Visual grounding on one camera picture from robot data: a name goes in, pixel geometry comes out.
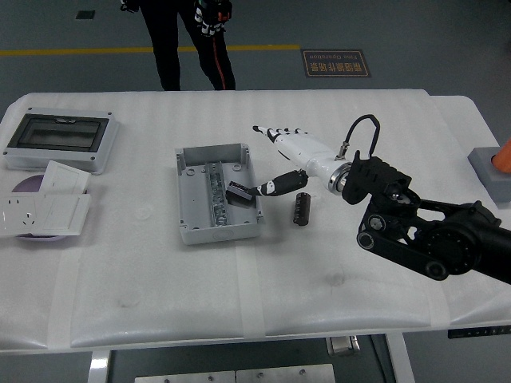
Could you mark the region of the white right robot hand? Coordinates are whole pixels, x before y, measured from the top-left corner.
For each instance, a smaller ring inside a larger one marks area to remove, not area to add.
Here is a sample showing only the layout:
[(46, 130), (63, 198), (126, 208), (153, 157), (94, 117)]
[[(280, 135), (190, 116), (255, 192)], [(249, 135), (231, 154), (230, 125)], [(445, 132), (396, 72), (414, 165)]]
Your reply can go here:
[(260, 186), (250, 188), (250, 195), (279, 196), (304, 188), (310, 176), (319, 178), (325, 188), (336, 195), (343, 191), (350, 165), (337, 160), (332, 149), (311, 134), (297, 129), (252, 127), (266, 136), (278, 152), (298, 168)]

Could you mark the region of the person's left gloved hand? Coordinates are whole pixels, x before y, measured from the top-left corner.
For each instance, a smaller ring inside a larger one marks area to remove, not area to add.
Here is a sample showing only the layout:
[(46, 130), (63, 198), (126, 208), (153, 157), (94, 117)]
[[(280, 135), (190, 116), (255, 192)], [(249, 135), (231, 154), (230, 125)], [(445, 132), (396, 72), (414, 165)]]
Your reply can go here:
[(197, 0), (195, 8), (195, 21), (205, 37), (222, 31), (232, 18), (232, 3), (228, 0)]

